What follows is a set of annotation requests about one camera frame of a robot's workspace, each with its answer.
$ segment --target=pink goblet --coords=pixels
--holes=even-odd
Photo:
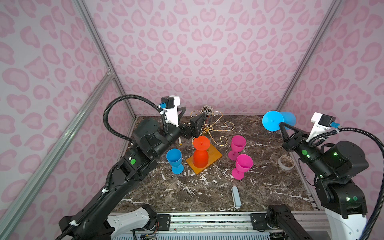
[[[231,141],[232,151],[228,153],[229,159],[231,159],[232,161],[236,161],[237,157],[239,156],[239,152],[241,152],[244,149],[246,144],[247,144],[247,141],[243,136],[240,136],[240,135],[234,136]]]
[[[252,158],[246,154],[241,154],[237,157],[236,168],[232,170],[232,176],[237,180],[241,180],[244,178],[244,173],[248,172],[252,166]]]

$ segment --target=white tape roll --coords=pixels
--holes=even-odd
[[[284,166],[282,163],[281,163],[281,158],[284,157],[286,158],[287,160],[289,160],[292,164],[291,167],[287,167],[287,166]],[[294,168],[295,166],[295,162],[293,161],[293,159],[287,155],[282,155],[281,157],[279,157],[279,160],[277,160],[277,163],[279,164],[279,166],[284,169],[284,170],[291,170],[292,168]]]

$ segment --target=pink wallpaper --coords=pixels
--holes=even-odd
[[[109,133],[102,121],[105,107],[118,96],[110,83],[10,239],[55,239],[61,233],[60,219],[80,211],[104,185],[124,141]],[[123,102],[113,107],[108,119],[127,134],[132,120]]]
[[[309,67],[291,94],[286,111],[297,117],[297,126],[312,128],[315,111],[337,117],[343,127],[357,127],[384,141],[384,26],[383,1],[347,0],[312,57]],[[353,178],[367,198],[372,213],[383,176],[377,145],[358,133],[340,133],[327,142],[347,140],[358,144],[370,166]],[[305,167],[310,182],[313,172]],[[384,213],[371,239],[384,239]]]
[[[71,0],[0,3],[0,217],[106,73]]]
[[[86,3],[127,93],[255,114],[276,109],[331,0]]]

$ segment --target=wooden board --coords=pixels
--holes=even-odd
[[[207,164],[207,166],[205,166],[204,168],[198,168],[195,165],[193,165],[193,155],[190,156],[186,162],[189,164],[189,166],[192,168],[192,170],[197,175],[197,174],[201,173],[202,171],[204,171],[204,169],[209,167],[212,163],[219,160],[222,156],[223,155],[211,144],[208,148],[208,164]]]

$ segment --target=brown marble surface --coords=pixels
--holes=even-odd
[[[182,121],[189,121],[189,117],[183,117]],[[281,147],[279,133],[267,131],[258,116],[223,116],[215,129],[229,129],[225,121],[233,122],[235,129],[211,133],[217,142],[220,136],[228,139],[226,146],[214,145],[223,154],[220,160],[195,175],[185,162],[194,152],[192,140],[182,139],[181,146],[177,143],[172,148],[181,150],[184,172],[173,174],[164,154],[157,168],[126,195],[114,211],[130,212],[142,204],[151,204],[157,212],[263,211],[270,204],[286,204],[292,211],[313,210],[296,169],[283,170],[278,166],[277,159],[288,155]],[[234,135],[246,138],[247,145],[241,153],[248,154],[254,162],[242,180],[231,175],[235,162],[228,158],[228,152]],[[238,187],[240,209],[233,207],[232,186]]]

